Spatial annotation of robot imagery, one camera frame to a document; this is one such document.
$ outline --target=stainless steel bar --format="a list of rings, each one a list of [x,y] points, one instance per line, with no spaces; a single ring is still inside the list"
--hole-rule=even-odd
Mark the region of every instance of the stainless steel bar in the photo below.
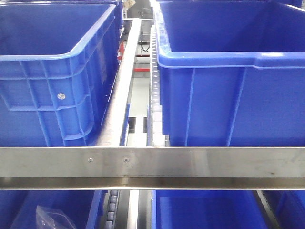
[[[305,177],[304,147],[3,147],[0,161],[0,177]]]
[[[97,190],[97,189],[208,189],[208,190],[305,190],[304,178],[0,178],[0,189]]]
[[[133,19],[97,146],[120,145],[140,27],[141,19]]]

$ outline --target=bolt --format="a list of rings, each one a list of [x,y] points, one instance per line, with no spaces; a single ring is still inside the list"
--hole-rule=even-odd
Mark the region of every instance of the bolt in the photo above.
[[[66,95],[64,93],[58,93],[57,98],[59,98],[60,100],[64,100],[66,98]]]

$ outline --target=plastic bin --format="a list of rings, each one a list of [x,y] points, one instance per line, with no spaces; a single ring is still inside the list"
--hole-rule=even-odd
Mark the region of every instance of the plastic bin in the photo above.
[[[156,2],[162,2],[162,1],[192,1],[192,0],[150,0],[151,4],[154,5]],[[296,7],[302,6],[302,0],[271,0],[283,4],[288,4]]]
[[[268,191],[267,200],[277,198],[277,192]],[[282,229],[305,228],[305,192],[283,191],[277,205],[271,206]]]
[[[36,208],[59,209],[77,229],[98,229],[107,191],[0,191],[0,228],[35,229]]]
[[[0,3],[34,3],[37,4],[37,2],[44,2],[47,1],[48,3],[60,3],[60,4],[77,4],[77,3],[85,3],[85,4],[113,4],[115,5],[114,9],[114,16],[115,16],[115,28],[117,33],[117,44],[119,47],[119,41],[120,41],[120,29],[123,25],[123,6],[122,6],[122,0],[0,0]]]
[[[152,229],[266,229],[251,191],[152,193]]]
[[[94,144],[118,68],[114,8],[0,6],[0,146]]]
[[[159,2],[154,14],[172,146],[305,145],[303,10],[190,1]]]

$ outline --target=red bar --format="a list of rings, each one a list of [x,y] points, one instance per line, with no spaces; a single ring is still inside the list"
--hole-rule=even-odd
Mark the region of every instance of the red bar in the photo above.
[[[118,60],[120,61],[123,58],[124,55],[124,43],[121,42],[120,47],[119,47],[119,53],[121,54],[120,56],[118,56]]]
[[[149,68],[134,68],[133,69],[135,72],[149,72]]]

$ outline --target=plastic bag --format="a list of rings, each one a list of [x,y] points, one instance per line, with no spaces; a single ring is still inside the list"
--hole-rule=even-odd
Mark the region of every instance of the plastic bag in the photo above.
[[[135,0],[124,0],[123,1],[123,9],[124,9],[124,11],[128,10],[134,4],[135,4]]]
[[[76,229],[76,226],[61,210],[37,206],[36,229]]]

